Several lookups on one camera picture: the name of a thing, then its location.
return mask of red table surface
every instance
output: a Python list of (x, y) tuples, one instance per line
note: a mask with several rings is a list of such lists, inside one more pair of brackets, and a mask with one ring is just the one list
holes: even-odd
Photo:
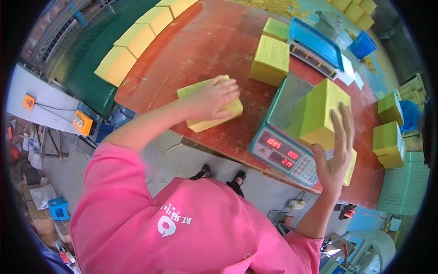
[[(200, 133), (194, 133), (185, 123), (171, 129), (265, 175), (304, 189), (249, 152), (251, 141), (277, 91), (275, 87), (248, 78), (269, 17), (277, 18), (233, 2), (198, 1), (155, 38), (128, 73), (114, 99), (143, 114), (178, 99), (177, 89), (228, 74), (241, 88), (244, 111), (240, 117)], [(312, 85), (325, 79), (294, 57), (290, 58), (289, 69)], [(335, 83), (351, 96), (356, 130), (353, 146), (357, 151), (356, 166), (350, 185), (342, 189), (341, 200), (375, 209), (385, 175), (372, 151), (373, 128), (381, 125), (377, 97), (367, 84), (359, 90), (355, 82), (346, 86), (337, 79)], [(321, 192), (322, 186), (318, 182), (311, 190)]]

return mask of hand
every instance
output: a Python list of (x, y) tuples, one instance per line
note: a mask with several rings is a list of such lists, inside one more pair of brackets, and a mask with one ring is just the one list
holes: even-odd
[(354, 121), (350, 108), (341, 103), (339, 111), (342, 114), (342, 123), (336, 112), (330, 111), (335, 129), (335, 157), (327, 161), (322, 146), (312, 146), (319, 181), (324, 191), (337, 197), (341, 194), (344, 176), (351, 161), (354, 140)]
[(190, 118), (206, 121), (231, 116), (229, 111), (219, 109), (239, 97), (239, 86), (236, 85), (235, 79), (220, 83), (221, 80), (222, 75), (218, 75), (206, 86), (195, 90), (183, 99), (188, 107)]

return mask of pink jacket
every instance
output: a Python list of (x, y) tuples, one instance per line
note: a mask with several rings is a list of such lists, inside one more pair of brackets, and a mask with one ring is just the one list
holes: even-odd
[(174, 178), (155, 198), (131, 149), (100, 145), (70, 223), (87, 273), (318, 273), (322, 239), (282, 237), (214, 179)]

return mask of person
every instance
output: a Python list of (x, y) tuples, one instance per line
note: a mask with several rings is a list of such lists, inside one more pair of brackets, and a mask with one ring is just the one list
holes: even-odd
[(109, 134), (85, 171), (70, 235), (83, 273), (318, 273), (327, 222), (351, 160), (351, 111), (330, 115), (335, 157), (312, 150), (323, 187), (314, 205), (285, 237), (263, 212), (231, 187), (208, 178), (174, 178), (154, 198), (139, 152), (160, 133), (187, 119), (230, 115), (220, 108), (240, 95), (235, 79), (215, 77), (184, 99), (145, 113)]

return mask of pink sleeve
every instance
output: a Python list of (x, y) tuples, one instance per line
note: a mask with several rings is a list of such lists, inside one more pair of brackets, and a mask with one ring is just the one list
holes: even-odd
[(144, 164), (131, 149), (100, 145), (85, 170), (83, 188), (70, 222), (79, 260), (92, 256), (135, 214), (143, 210), (146, 219), (154, 214)]
[(323, 238), (310, 239), (291, 231), (284, 236), (284, 239), (298, 256), (298, 261), (303, 265), (310, 266), (312, 273), (319, 273), (320, 248), (324, 240)]

